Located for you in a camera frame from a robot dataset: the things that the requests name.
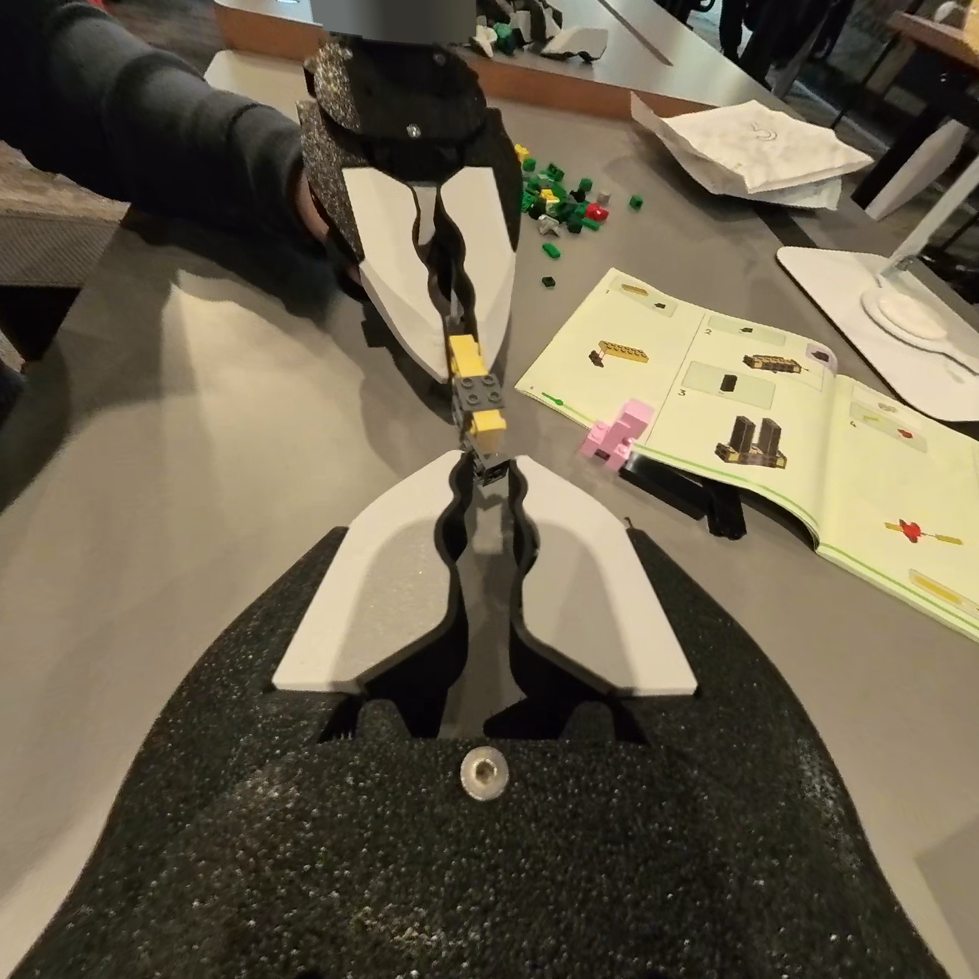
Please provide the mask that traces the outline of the long black toy brick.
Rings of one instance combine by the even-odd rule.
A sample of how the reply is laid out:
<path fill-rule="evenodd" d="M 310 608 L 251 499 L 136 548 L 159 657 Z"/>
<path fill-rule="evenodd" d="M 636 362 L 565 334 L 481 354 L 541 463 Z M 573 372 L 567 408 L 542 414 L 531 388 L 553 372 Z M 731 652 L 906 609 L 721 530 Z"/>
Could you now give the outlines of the long black toy brick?
<path fill-rule="evenodd" d="M 619 478 L 694 521 L 707 516 L 708 495 L 703 484 L 656 459 L 631 452 L 619 470 Z"/>

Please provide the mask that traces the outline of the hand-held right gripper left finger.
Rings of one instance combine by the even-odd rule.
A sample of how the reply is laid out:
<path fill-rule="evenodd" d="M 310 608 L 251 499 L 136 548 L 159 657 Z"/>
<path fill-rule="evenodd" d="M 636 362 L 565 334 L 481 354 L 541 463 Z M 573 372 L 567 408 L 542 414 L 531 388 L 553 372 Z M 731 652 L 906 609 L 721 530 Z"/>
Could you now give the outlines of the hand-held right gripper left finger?
<path fill-rule="evenodd" d="M 471 458 L 449 450 L 350 523 L 272 677 L 276 690 L 364 692 L 451 623 Z"/>

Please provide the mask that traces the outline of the white paper bag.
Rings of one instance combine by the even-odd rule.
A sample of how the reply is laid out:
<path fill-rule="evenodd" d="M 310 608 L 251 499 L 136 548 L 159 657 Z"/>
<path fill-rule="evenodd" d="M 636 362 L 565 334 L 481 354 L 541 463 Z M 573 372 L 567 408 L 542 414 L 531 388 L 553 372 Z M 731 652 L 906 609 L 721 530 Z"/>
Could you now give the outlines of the white paper bag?
<path fill-rule="evenodd" d="M 842 194 L 839 176 L 793 187 L 753 193 L 746 199 L 796 210 L 837 210 Z"/>
<path fill-rule="evenodd" d="M 635 92 L 632 119 L 655 135 L 703 188 L 746 199 L 753 193 L 855 173 L 872 157 L 829 128 L 770 109 L 758 101 L 659 116 Z"/>

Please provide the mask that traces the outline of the grey desk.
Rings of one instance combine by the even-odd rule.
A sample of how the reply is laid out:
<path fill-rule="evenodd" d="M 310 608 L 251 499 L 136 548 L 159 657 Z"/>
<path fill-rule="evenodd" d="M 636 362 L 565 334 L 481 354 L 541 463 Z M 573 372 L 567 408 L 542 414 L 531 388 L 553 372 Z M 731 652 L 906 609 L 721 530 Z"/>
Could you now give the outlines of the grey desk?
<path fill-rule="evenodd" d="M 129 214 L 2 430 L 2 974 L 151 722 L 264 586 L 449 447 L 327 270 Z M 749 511 L 723 544 L 599 483 L 810 709 L 900 900 L 977 977 L 977 646 Z"/>

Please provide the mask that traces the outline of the person's left forearm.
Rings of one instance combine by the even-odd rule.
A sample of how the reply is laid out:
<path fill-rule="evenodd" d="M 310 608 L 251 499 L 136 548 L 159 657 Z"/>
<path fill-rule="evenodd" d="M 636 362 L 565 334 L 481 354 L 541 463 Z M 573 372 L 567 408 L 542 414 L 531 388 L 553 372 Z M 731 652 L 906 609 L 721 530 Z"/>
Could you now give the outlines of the person's left forearm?
<path fill-rule="evenodd" d="M 312 247 L 298 125 L 210 86 L 89 2 L 2 2 L 1 138 L 144 214 Z"/>

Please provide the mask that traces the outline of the white stand base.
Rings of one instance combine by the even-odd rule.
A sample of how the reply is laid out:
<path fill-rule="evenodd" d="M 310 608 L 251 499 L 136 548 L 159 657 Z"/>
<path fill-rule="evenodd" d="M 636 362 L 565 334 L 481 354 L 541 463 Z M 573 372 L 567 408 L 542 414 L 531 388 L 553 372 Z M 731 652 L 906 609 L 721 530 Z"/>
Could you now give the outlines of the white stand base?
<path fill-rule="evenodd" d="M 977 330 L 912 270 L 978 183 L 974 159 L 888 257 L 781 247 L 777 263 L 906 404 L 934 420 L 978 421 Z"/>

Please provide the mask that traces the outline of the tall black toy brick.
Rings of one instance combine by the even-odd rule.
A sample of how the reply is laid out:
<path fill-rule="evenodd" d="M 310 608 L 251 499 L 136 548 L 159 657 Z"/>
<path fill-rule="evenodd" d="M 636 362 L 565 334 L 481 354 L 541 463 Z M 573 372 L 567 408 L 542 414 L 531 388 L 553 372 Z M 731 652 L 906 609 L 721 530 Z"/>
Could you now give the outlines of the tall black toy brick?
<path fill-rule="evenodd" d="M 732 542 L 741 540 L 747 533 L 747 526 L 738 489 L 713 480 L 704 480 L 703 488 L 709 532 Z"/>

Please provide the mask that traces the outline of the pink toy brick figure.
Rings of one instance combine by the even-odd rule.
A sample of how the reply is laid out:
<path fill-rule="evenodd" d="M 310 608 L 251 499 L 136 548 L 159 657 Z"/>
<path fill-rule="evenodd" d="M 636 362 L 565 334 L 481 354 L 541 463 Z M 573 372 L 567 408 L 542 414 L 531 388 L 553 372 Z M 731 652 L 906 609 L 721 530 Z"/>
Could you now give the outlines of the pink toy brick figure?
<path fill-rule="evenodd" d="M 612 422 L 598 421 L 591 426 L 578 455 L 598 459 L 606 469 L 618 473 L 629 461 L 633 444 L 649 429 L 655 415 L 652 405 L 631 398 L 621 406 Z"/>

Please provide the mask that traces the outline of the white black plastic part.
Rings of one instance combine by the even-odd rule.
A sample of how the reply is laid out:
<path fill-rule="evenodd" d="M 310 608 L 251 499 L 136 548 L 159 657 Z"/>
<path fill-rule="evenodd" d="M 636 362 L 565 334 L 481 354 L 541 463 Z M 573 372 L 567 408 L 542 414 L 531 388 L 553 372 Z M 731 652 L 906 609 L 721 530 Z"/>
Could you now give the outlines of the white black plastic part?
<path fill-rule="evenodd" d="M 591 64 L 604 56 L 608 39 L 609 33 L 605 29 L 564 28 L 547 40 L 539 55 L 558 61 L 578 58 Z"/>
<path fill-rule="evenodd" d="M 516 25 L 525 44 L 545 46 L 562 30 L 563 14 L 547 1 L 512 1 L 511 25 Z"/>

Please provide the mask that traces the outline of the building instruction booklet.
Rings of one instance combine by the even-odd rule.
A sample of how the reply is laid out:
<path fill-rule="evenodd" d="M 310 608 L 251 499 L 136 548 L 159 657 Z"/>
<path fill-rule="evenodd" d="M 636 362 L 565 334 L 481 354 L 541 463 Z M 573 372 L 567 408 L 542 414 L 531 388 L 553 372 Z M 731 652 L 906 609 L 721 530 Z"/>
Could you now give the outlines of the building instruction booklet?
<path fill-rule="evenodd" d="M 765 498 L 820 557 L 977 639 L 977 442 L 825 345 L 611 268 L 516 391 L 587 428 L 649 405 L 636 452 Z"/>

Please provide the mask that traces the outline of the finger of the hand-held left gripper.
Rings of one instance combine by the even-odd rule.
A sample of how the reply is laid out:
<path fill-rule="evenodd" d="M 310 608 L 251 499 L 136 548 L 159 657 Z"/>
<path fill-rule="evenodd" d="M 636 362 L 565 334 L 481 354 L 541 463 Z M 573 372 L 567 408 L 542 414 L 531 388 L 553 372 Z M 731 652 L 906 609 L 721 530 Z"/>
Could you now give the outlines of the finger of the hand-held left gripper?
<path fill-rule="evenodd" d="M 404 183 L 376 168 L 345 168 L 343 176 L 363 251 L 361 285 L 410 358 L 447 383 L 447 325 L 456 302 L 436 268 L 439 185 Z"/>
<path fill-rule="evenodd" d="M 464 303 L 468 334 L 484 362 L 496 363 L 509 328 L 516 249 L 490 167 L 465 166 L 440 187 L 435 229 L 447 247 L 451 287 Z"/>

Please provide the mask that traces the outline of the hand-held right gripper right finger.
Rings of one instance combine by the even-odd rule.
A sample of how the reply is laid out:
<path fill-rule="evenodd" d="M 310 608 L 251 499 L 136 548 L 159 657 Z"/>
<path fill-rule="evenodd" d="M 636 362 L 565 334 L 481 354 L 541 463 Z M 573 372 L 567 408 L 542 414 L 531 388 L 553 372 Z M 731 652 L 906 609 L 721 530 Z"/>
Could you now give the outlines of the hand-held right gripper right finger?
<path fill-rule="evenodd" d="M 604 692 L 695 692 L 697 679 L 627 526 L 530 456 L 510 465 L 518 559 L 513 624 Z"/>

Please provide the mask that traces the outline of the wooden side table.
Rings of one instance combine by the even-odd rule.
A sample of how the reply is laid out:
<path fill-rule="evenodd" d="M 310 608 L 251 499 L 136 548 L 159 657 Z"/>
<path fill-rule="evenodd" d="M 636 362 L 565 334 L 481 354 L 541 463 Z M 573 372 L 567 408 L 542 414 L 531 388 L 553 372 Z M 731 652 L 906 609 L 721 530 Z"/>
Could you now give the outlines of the wooden side table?
<path fill-rule="evenodd" d="M 948 18 L 900 12 L 889 21 L 914 46 L 919 71 L 910 85 L 925 107 L 853 194 L 874 220 L 937 180 L 977 134 L 977 2 L 943 5 Z"/>

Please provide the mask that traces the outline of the person's left hand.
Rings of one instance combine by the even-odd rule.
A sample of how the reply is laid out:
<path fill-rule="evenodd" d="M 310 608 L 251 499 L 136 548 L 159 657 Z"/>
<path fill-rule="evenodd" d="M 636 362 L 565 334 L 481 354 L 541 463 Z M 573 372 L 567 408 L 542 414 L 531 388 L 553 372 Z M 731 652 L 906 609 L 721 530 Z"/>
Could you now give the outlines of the person's left hand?
<path fill-rule="evenodd" d="M 355 263 L 348 262 L 345 255 L 338 250 L 339 246 L 336 244 L 331 226 L 321 212 L 319 202 L 312 192 L 303 166 L 300 166 L 297 173 L 294 204 L 298 220 L 304 231 L 331 260 L 335 270 L 340 274 L 344 288 L 349 292 L 361 292 L 362 283 L 359 267 Z"/>

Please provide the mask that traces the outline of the yellow and grey brick assembly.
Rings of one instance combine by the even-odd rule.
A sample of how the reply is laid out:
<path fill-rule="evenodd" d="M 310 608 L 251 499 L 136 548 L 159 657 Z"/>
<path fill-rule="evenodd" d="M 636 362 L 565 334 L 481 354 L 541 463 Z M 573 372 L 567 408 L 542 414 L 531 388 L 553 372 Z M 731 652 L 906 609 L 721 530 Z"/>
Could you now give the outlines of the yellow and grey brick assembly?
<path fill-rule="evenodd" d="M 447 340 L 448 366 L 450 371 L 450 382 L 454 376 L 469 376 L 491 374 L 483 360 L 482 350 L 475 338 L 471 335 L 463 334 L 449 336 Z"/>

